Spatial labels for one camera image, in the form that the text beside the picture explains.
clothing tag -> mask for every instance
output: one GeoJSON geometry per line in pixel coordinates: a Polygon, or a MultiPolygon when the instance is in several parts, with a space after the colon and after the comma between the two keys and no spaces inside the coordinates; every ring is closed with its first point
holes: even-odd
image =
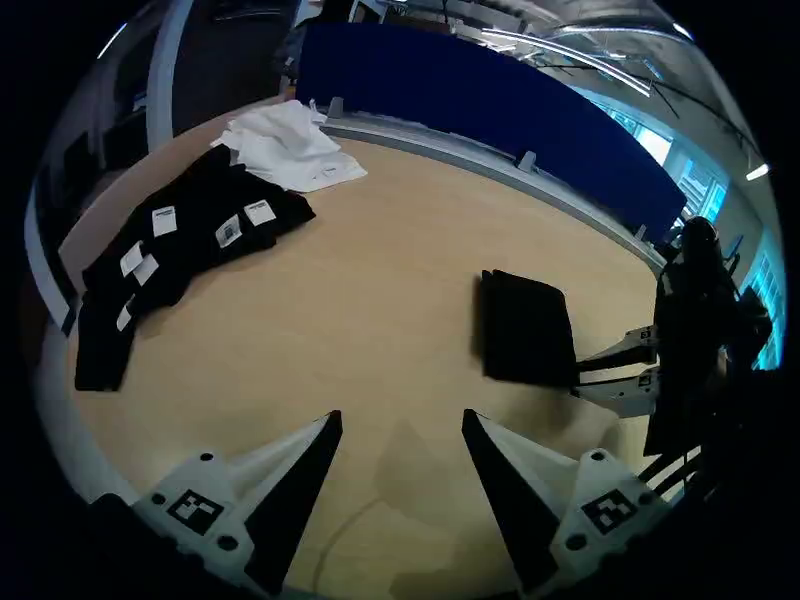
{"type": "Polygon", "coordinates": [[[222,224],[222,227],[217,229],[217,242],[220,248],[225,248],[240,237],[242,237],[242,228],[239,225],[239,215],[233,215],[230,219],[222,224]]]}
{"type": "Polygon", "coordinates": [[[142,242],[136,242],[119,261],[119,266],[122,269],[122,276],[127,277],[128,273],[142,264],[142,260],[144,260],[142,258],[142,242]]]}
{"type": "Polygon", "coordinates": [[[266,223],[267,221],[272,221],[278,218],[275,216],[275,213],[272,212],[272,208],[269,204],[267,204],[266,200],[260,200],[254,204],[248,204],[244,207],[244,212],[247,214],[247,217],[250,219],[253,225],[261,225],[261,223],[266,223]]]}
{"type": "Polygon", "coordinates": [[[135,297],[136,294],[131,296],[130,299],[125,303],[125,306],[122,307],[122,310],[119,311],[119,316],[117,317],[117,331],[122,331],[128,326],[128,323],[131,322],[131,313],[128,312],[128,305],[135,297]]]}
{"type": "Polygon", "coordinates": [[[174,206],[165,206],[153,211],[153,237],[171,233],[177,229],[174,206]]]}
{"type": "Polygon", "coordinates": [[[139,285],[144,285],[145,282],[150,279],[150,275],[156,272],[158,268],[158,263],[156,259],[153,258],[152,254],[148,254],[142,260],[142,264],[136,267],[133,270],[133,275],[136,277],[136,281],[139,282],[139,285]]]}

black folded cloth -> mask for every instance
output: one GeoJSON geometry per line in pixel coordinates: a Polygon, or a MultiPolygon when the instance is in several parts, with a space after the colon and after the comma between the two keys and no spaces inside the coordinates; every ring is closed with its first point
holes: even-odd
{"type": "Polygon", "coordinates": [[[578,383],[564,294],[541,283],[483,271],[478,294],[484,375],[553,387],[578,383]]]}
{"type": "Polygon", "coordinates": [[[266,250],[278,236],[314,218],[303,196],[230,166],[230,150],[208,151],[179,177],[140,204],[108,248],[83,272],[86,294],[78,320],[79,348],[75,387],[79,390],[119,388],[133,342],[136,323],[163,306],[174,306],[192,278],[253,252],[266,250]],[[266,200],[275,218],[255,225],[245,207],[266,200]],[[174,207],[177,229],[155,236],[153,212],[174,207]],[[232,217],[239,233],[226,245],[217,232],[232,217]],[[143,257],[152,255],[158,268],[140,284],[134,273],[122,274],[120,260],[141,243],[143,257]],[[119,331],[125,308],[130,322],[119,331]]]}

window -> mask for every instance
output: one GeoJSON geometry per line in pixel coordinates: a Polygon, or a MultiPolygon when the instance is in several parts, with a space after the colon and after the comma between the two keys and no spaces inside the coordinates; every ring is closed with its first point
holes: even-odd
{"type": "MultiPolygon", "coordinates": [[[[666,138],[652,129],[645,127],[630,115],[611,108],[605,104],[595,102],[592,97],[586,96],[600,110],[619,123],[625,131],[630,133],[647,150],[659,165],[662,167],[667,161],[667,156],[672,150],[673,140],[666,138]]],[[[683,224],[692,217],[705,217],[712,223],[716,220],[722,204],[725,202],[725,194],[728,192],[727,180],[722,181],[714,175],[721,172],[719,167],[707,168],[710,159],[702,158],[699,151],[691,154],[687,150],[692,147],[682,141],[680,148],[676,148],[670,156],[670,165],[667,172],[678,185],[678,188],[686,196],[686,205],[681,210],[681,215],[676,219],[673,227],[682,227],[683,224]],[[685,160],[683,171],[680,171],[682,161],[685,160]]]]}
{"type": "Polygon", "coordinates": [[[639,125],[636,141],[650,153],[650,156],[656,159],[659,165],[664,166],[664,161],[667,160],[667,154],[669,154],[669,149],[672,146],[672,140],[668,140],[658,135],[655,131],[639,125]]]}
{"type": "Polygon", "coordinates": [[[701,216],[713,223],[719,209],[722,208],[727,188],[712,175],[711,171],[691,158],[686,160],[686,166],[677,184],[686,196],[686,206],[683,207],[681,216],[687,220],[701,216]]]}
{"type": "Polygon", "coordinates": [[[770,245],[762,243],[756,254],[756,260],[753,261],[753,266],[742,284],[743,290],[747,286],[753,288],[761,302],[764,303],[772,321],[772,334],[753,365],[765,370],[775,369],[781,364],[783,337],[786,331],[784,291],[778,279],[779,267],[776,266],[776,262],[770,245]]]}

wooden table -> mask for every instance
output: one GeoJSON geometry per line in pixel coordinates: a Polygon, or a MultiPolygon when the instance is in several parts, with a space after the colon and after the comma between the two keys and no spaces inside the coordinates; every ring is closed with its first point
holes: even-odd
{"type": "Polygon", "coordinates": [[[147,318],[118,393],[69,393],[142,493],[199,449],[232,456],[341,409],[344,435],[287,585],[370,599],[507,590],[513,570],[463,409],[569,456],[602,444],[637,468],[646,420],[484,378],[470,353],[474,278],[497,268],[563,290],[582,358],[650,322],[653,275],[521,192],[341,143],[367,177],[309,194],[317,219],[147,318]]]}

blue partition panel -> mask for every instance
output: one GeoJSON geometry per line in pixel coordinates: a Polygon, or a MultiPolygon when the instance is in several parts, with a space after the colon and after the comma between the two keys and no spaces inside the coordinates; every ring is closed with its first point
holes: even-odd
{"type": "Polygon", "coordinates": [[[631,229],[661,240],[686,203],[666,171],[591,102],[516,59],[392,25],[312,26],[297,98],[418,121],[536,165],[631,229]]]}

